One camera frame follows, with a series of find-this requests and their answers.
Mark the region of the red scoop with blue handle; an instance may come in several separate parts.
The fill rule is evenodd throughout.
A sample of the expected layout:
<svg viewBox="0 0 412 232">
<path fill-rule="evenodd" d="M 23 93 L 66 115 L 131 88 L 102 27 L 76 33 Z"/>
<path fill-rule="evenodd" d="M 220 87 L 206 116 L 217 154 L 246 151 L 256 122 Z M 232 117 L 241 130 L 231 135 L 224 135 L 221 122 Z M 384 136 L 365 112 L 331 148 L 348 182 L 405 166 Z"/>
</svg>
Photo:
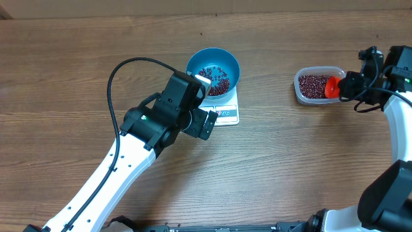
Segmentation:
<svg viewBox="0 0 412 232">
<path fill-rule="evenodd" d="M 340 94 L 339 88 L 340 79 L 336 76 L 331 76 L 324 88 L 324 94 L 327 99 L 338 98 Z"/>
</svg>

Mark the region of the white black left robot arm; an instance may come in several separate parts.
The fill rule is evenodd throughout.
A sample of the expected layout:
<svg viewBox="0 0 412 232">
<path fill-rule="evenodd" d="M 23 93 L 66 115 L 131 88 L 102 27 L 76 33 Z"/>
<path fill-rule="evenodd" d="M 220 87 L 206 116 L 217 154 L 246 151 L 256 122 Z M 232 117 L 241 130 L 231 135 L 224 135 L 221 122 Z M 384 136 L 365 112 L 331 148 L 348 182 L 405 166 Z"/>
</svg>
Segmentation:
<svg viewBox="0 0 412 232">
<path fill-rule="evenodd" d="M 92 176 L 43 227 L 26 231 L 100 231 L 132 183 L 178 134 L 207 140 L 218 115 L 199 106 L 211 87 L 199 75 L 174 72 L 165 89 L 127 111 L 116 139 Z"/>
</svg>

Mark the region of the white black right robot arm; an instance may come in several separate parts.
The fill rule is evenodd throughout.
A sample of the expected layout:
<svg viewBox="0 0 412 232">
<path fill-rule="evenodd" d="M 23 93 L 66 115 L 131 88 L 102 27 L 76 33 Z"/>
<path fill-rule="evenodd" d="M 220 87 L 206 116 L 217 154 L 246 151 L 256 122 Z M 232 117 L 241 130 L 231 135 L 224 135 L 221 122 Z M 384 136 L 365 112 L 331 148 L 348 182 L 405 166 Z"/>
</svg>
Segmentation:
<svg viewBox="0 0 412 232">
<path fill-rule="evenodd" d="M 303 68 L 295 94 L 304 105 L 356 101 L 380 110 L 389 125 L 391 166 L 370 184 L 359 203 L 322 209 L 294 231 L 411 231 L 411 47 L 392 46 L 387 55 L 371 46 L 359 51 L 359 72 L 333 66 Z"/>
</svg>

